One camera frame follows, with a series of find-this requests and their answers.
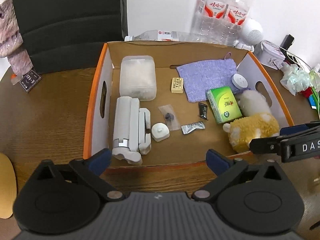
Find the green tissue pack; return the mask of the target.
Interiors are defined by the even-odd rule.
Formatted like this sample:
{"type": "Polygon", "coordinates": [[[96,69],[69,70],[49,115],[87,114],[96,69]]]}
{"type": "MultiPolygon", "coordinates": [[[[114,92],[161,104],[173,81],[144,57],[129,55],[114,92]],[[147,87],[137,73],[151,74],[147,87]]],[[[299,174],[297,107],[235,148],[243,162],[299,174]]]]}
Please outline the green tissue pack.
{"type": "Polygon", "coordinates": [[[217,124],[224,124],[242,118],[238,103],[229,87],[209,89],[206,91],[206,97],[217,124]]]}

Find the purple cloth pouch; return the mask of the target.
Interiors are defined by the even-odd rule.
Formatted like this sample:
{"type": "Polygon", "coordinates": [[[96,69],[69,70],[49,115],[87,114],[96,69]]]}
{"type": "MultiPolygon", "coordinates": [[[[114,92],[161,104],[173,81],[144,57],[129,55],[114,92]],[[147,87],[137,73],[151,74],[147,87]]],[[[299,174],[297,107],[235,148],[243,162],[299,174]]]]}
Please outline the purple cloth pouch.
{"type": "Polygon", "coordinates": [[[179,77],[183,78],[183,87],[189,102],[207,100],[209,89],[229,87],[237,94],[246,89],[237,89],[232,76],[237,73],[236,63],[231,58],[203,60],[177,67],[179,77]]]}

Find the white round security tag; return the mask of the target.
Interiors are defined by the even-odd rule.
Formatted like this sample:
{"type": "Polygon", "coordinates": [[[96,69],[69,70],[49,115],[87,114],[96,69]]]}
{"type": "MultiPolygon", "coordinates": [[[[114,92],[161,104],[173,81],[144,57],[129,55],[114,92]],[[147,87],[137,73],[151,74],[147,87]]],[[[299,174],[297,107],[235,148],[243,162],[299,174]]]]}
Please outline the white round security tag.
{"type": "Polygon", "coordinates": [[[170,137],[170,131],[166,124],[159,122],[152,126],[151,135],[156,142],[160,142],[170,137]]]}

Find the small yellow soap bar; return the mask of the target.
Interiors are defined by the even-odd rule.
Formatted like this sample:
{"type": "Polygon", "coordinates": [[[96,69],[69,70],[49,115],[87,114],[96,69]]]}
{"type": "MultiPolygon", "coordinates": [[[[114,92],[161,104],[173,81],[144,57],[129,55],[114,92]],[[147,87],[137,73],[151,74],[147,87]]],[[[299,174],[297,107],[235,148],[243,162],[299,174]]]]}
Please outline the small yellow soap bar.
{"type": "Polygon", "coordinates": [[[171,92],[174,94],[183,93],[183,78],[174,77],[171,81],[171,92]]]}

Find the yellow plush toy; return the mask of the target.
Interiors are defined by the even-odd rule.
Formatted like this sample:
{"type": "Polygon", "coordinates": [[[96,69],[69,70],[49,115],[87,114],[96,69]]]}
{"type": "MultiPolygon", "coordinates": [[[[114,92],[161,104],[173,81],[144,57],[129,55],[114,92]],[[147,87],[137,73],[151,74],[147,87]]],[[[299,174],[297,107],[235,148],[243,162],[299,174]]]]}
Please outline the yellow plush toy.
{"type": "Polygon", "coordinates": [[[228,134],[232,149],[237,153],[249,151],[249,144],[253,139],[273,137],[280,131],[278,121],[270,113],[236,119],[224,124],[222,128],[228,134]]]}

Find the white plush toy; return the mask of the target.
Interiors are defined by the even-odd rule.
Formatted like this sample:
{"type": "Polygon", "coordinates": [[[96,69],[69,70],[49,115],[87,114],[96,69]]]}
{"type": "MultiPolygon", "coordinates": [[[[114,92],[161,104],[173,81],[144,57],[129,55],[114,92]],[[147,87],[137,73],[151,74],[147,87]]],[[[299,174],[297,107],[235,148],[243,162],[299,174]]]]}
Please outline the white plush toy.
{"type": "Polygon", "coordinates": [[[271,114],[265,97],[256,90],[245,90],[236,96],[238,106],[243,116],[248,117],[258,113],[271,114]]]}

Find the crumpled iridescent wrap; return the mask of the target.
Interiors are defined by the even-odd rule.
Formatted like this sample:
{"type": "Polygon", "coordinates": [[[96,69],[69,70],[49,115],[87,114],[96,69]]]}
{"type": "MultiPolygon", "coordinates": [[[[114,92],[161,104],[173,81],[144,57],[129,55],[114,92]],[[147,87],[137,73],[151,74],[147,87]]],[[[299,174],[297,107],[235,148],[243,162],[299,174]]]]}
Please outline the crumpled iridescent wrap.
{"type": "Polygon", "coordinates": [[[280,84],[293,96],[311,87],[309,74],[296,64],[287,64],[286,62],[283,62],[280,70],[283,72],[280,84]]]}

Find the black small sachet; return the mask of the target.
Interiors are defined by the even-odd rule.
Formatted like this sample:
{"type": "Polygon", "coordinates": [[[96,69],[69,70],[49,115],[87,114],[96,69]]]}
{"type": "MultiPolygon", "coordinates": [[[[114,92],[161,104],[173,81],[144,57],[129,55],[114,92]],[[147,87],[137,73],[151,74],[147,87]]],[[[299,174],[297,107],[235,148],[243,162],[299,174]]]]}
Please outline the black small sachet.
{"type": "Polygon", "coordinates": [[[207,118],[207,109],[208,106],[205,103],[199,102],[199,116],[204,120],[208,120],[207,118]]]}

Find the silver candy wrapper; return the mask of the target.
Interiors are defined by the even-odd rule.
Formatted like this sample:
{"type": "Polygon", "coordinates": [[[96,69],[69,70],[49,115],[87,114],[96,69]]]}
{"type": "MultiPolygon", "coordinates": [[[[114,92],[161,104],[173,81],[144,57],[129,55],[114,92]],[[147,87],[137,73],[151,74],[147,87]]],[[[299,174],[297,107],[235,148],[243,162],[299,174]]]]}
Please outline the silver candy wrapper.
{"type": "Polygon", "coordinates": [[[192,124],[187,124],[181,126],[182,133],[184,135],[190,134],[191,132],[197,130],[197,129],[205,129],[205,125],[202,121],[194,122],[192,124]]]}

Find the white folding stand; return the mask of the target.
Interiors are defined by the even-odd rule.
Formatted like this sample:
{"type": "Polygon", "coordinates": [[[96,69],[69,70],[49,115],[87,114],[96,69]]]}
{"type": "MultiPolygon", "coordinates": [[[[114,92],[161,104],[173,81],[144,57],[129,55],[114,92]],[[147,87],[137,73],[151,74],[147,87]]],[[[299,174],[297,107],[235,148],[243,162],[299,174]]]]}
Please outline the white folding stand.
{"type": "Polygon", "coordinates": [[[112,155],[131,165],[142,164],[142,156],[151,150],[151,114],[140,107],[138,98],[121,96],[116,101],[112,155]]]}

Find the white round speaker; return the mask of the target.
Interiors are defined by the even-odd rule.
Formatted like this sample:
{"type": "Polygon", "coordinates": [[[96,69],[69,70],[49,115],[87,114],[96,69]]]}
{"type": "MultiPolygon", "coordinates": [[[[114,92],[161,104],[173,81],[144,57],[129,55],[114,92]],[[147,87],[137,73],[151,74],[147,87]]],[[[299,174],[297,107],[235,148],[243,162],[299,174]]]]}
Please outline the white round speaker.
{"type": "Polygon", "coordinates": [[[258,24],[246,24],[241,30],[241,39],[243,44],[251,51],[263,40],[263,30],[258,24]]]}

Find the black tag card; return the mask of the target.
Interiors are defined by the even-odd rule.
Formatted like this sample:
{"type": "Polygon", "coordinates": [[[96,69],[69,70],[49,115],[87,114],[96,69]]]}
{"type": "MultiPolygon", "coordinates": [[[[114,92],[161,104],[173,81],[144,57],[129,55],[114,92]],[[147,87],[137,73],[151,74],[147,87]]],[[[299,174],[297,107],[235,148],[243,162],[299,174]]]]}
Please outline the black tag card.
{"type": "Polygon", "coordinates": [[[26,93],[29,93],[40,81],[42,77],[33,69],[25,74],[19,81],[19,84],[26,93]]]}

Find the red cardboard box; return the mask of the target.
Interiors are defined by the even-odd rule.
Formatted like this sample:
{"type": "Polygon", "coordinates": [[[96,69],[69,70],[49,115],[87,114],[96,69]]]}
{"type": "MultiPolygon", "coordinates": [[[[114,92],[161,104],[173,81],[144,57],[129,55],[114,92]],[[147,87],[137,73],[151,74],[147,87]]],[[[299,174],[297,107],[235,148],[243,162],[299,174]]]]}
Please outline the red cardboard box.
{"type": "MultiPolygon", "coordinates": [[[[148,55],[156,65],[157,94],[152,101],[140,105],[151,113],[151,123],[163,122],[159,107],[171,105],[180,124],[199,121],[199,108],[187,100],[185,94],[170,91],[172,78],[178,75],[177,67],[201,60],[226,59],[235,61],[237,69],[248,81],[250,89],[257,83],[265,86],[272,105],[273,116],[281,127],[294,122],[285,102],[265,68],[250,52],[207,43],[179,42],[109,42],[103,45],[92,89],[89,96],[84,138],[84,158],[103,148],[112,148],[116,100],[119,97],[120,64],[126,56],[148,55]]],[[[204,130],[184,135],[181,130],[171,132],[162,142],[153,142],[149,154],[143,157],[143,166],[167,166],[203,162],[208,149],[232,155],[227,134],[215,122],[212,113],[205,121],[204,130]]]]}

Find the water bottle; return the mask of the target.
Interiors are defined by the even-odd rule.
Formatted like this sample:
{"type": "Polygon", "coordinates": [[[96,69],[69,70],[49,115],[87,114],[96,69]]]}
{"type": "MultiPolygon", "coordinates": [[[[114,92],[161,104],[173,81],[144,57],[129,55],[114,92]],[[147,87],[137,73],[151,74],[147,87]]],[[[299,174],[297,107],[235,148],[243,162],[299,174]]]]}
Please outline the water bottle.
{"type": "Polygon", "coordinates": [[[234,46],[239,38],[250,7],[250,0],[227,0],[227,10],[222,22],[221,43],[234,46]]]}
{"type": "Polygon", "coordinates": [[[197,0],[190,32],[214,38],[226,8],[227,0],[197,0]]]}

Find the black paper bag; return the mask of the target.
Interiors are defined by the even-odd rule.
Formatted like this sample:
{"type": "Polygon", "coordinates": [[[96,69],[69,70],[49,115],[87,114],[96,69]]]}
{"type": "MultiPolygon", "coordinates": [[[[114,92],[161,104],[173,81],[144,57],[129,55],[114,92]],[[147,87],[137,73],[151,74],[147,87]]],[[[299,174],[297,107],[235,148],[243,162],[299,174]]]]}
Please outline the black paper bag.
{"type": "Polygon", "coordinates": [[[13,0],[37,74],[97,65],[104,43],[127,35],[127,0],[13,0]]]}

